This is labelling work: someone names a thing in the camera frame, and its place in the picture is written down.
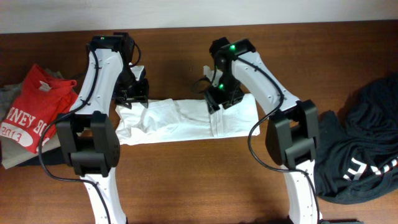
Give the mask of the white t-shirt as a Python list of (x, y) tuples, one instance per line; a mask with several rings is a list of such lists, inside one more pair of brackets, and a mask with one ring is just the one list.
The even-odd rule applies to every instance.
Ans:
[(116, 107), (116, 134), (130, 146), (160, 142), (245, 137), (259, 121), (256, 101), (245, 94), (242, 102), (209, 114), (205, 100), (150, 100), (149, 107), (133, 103)]

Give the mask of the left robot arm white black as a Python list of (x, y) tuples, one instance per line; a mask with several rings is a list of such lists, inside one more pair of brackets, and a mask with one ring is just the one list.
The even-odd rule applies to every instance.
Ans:
[(121, 146), (109, 109), (111, 103), (149, 105), (146, 70), (132, 62), (137, 48), (127, 32), (94, 36), (78, 98), (55, 122), (64, 161), (85, 185), (96, 223), (128, 222), (116, 185)]

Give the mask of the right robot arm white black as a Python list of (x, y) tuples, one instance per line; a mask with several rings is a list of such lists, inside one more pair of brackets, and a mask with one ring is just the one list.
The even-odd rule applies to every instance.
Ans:
[(267, 122), (265, 145), (276, 163), (274, 171), (284, 175), (292, 223), (321, 223), (313, 177), (315, 151), (319, 145), (318, 109), (311, 100), (302, 101), (288, 91), (265, 66), (255, 46), (242, 39), (222, 37), (212, 42), (209, 53), (215, 70), (206, 80), (205, 101), (211, 114), (243, 100), (245, 86), (264, 112), (255, 125)]

